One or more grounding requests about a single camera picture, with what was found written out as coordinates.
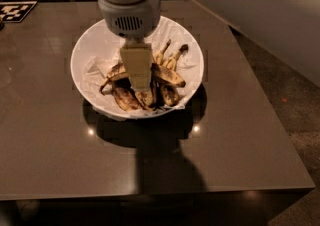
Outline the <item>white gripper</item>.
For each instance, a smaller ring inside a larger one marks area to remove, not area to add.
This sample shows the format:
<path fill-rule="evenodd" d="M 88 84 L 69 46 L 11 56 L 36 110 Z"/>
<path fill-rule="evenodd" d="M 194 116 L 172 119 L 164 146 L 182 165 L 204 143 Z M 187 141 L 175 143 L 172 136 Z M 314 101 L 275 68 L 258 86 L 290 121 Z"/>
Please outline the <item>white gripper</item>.
<path fill-rule="evenodd" d="M 161 0 L 143 0 L 131 5 L 116 5 L 98 0 L 109 30 L 129 42 L 120 49 L 129 81 L 134 91 L 147 91 L 151 82 L 152 47 L 142 43 L 157 28 Z"/>

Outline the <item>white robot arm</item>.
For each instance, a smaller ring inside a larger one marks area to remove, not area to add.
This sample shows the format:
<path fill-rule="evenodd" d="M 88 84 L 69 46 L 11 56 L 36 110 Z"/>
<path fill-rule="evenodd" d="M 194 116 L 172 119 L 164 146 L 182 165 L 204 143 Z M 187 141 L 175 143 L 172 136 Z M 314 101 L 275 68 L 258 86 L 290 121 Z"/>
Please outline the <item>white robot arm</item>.
<path fill-rule="evenodd" d="M 193 0 L 320 85 L 320 0 Z M 108 28 L 128 46 L 160 20 L 160 0 L 98 0 Z"/>

